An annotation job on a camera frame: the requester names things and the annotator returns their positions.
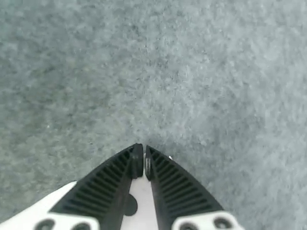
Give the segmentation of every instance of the screw hole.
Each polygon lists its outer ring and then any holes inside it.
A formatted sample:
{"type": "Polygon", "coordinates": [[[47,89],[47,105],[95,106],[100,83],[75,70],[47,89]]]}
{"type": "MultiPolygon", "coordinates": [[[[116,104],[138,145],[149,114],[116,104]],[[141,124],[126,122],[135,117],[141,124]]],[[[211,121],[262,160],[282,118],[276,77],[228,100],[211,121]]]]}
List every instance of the screw hole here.
{"type": "Polygon", "coordinates": [[[55,222],[52,219],[45,219],[37,224],[35,230],[52,230],[55,222]]]}
{"type": "Polygon", "coordinates": [[[217,218],[214,220],[214,225],[217,229],[230,229],[232,228],[231,223],[225,218],[217,218]]]}
{"type": "Polygon", "coordinates": [[[72,230],[90,230],[91,227],[86,223],[77,224],[72,230]]]}
{"type": "Polygon", "coordinates": [[[192,223],[183,223],[179,230],[198,230],[198,228],[192,223]]]}

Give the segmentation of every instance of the floor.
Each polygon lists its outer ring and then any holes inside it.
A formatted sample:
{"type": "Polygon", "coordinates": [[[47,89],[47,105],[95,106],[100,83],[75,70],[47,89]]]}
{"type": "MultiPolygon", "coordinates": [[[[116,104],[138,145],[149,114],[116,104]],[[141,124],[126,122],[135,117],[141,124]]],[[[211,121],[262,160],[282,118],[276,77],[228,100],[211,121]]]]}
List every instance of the floor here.
{"type": "Polygon", "coordinates": [[[149,144],[246,229],[307,230],[306,0],[1,0],[0,222],[149,144]]]}

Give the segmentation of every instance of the gray carpet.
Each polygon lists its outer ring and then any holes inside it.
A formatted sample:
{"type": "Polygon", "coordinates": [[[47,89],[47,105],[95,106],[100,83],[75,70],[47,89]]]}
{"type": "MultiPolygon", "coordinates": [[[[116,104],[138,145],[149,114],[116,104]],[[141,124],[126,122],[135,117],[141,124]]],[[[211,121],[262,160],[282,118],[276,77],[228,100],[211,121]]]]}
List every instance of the gray carpet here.
{"type": "Polygon", "coordinates": [[[307,230],[306,0],[1,0],[0,221],[135,143],[246,229],[307,230]]]}

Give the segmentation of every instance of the mounting hole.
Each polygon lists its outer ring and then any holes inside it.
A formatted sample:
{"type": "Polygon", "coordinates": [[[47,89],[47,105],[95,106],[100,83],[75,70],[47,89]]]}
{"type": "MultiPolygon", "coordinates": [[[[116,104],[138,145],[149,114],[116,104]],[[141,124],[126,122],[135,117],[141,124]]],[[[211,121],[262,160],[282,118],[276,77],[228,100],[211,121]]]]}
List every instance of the mounting hole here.
{"type": "Polygon", "coordinates": [[[198,230],[198,228],[192,223],[183,223],[180,225],[179,230],[198,230]]]}
{"type": "Polygon", "coordinates": [[[225,218],[217,218],[214,220],[214,225],[217,229],[230,229],[232,224],[225,218]]]}
{"type": "Polygon", "coordinates": [[[77,224],[72,230],[90,230],[91,227],[86,223],[77,224]]]}
{"type": "Polygon", "coordinates": [[[52,219],[42,220],[37,224],[35,230],[51,230],[54,226],[55,222],[52,219]]]}
{"type": "Polygon", "coordinates": [[[128,217],[133,216],[137,210],[138,210],[138,202],[136,201],[133,195],[129,194],[125,210],[125,216],[128,217]]]}

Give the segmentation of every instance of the ridged black plastic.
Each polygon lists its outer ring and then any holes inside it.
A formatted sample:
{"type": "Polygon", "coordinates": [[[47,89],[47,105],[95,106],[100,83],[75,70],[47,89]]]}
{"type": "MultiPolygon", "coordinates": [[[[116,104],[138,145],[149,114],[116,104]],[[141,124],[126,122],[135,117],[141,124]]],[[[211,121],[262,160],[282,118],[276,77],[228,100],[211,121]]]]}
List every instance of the ridged black plastic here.
{"type": "Polygon", "coordinates": [[[120,230],[132,179],[143,175],[143,147],[134,144],[103,162],[50,210],[94,217],[101,229],[120,230]]]}
{"type": "Polygon", "coordinates": [[[146,161],[159,230],[170,230],[178,217],[223,210],[192,175],[161,152],[147,146],[146,161]]]}

